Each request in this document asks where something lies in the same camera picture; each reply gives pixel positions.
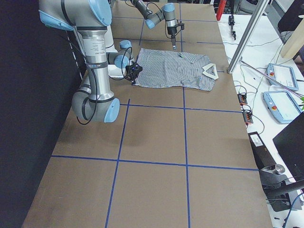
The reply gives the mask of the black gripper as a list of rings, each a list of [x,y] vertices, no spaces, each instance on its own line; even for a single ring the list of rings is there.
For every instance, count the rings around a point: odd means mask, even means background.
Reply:
[[[142,66],[140,66],[137,62],[133,62],[132,65],[126,66],[126,80],[136,80],[139,73],[143,70]]]
[[[168,35],[171,37],[171,43],[172,43],[172,48],[173,50],[176,50],[176,33],[177,33],[177,27],[176,26],[167,26],[167,32]]]

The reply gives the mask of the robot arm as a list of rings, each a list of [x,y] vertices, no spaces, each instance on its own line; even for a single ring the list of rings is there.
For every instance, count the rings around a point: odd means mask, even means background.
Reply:
[[[175,16],[175,6],[173,3],[167,3],[161,7],[156,13],[153,13],[148,4],[142,0],[132,0],[131,4],[136,7],[145,19],[145,24],[149,29],[154,28],[161,21],[165,20],[167,33],[170,35],[172,47],[176,50],[176,35],[178,33],[177,27],[179,26]]]
[[[142,67],[133,60],[132,46],[127,40],[120,51],[106,51],[105,34],[112,22],[110,4],[106,0],[41,0],[40,20],[48,27],[73,31],[81,35],[83,55],[88,71],[72,98],[72,109],[81,125],[114,122],[120,101],[110,89],[108,66],[115,65],[124,79],[134,83]]]

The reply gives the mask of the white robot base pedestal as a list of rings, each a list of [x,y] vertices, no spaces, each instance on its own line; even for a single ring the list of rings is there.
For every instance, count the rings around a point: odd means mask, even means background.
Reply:
[[[107,67],[103,68],[102,72],[100,73],[101,80],[123,80],[126,76],[125,67],[132,65],[133,62],[136,62],[134,60],[131,42],[128,40],[122,40],[120,42],[120,50],[117,50],[114,45],[111,26],[107,27],[107,31],[104,35],[104,38]]]

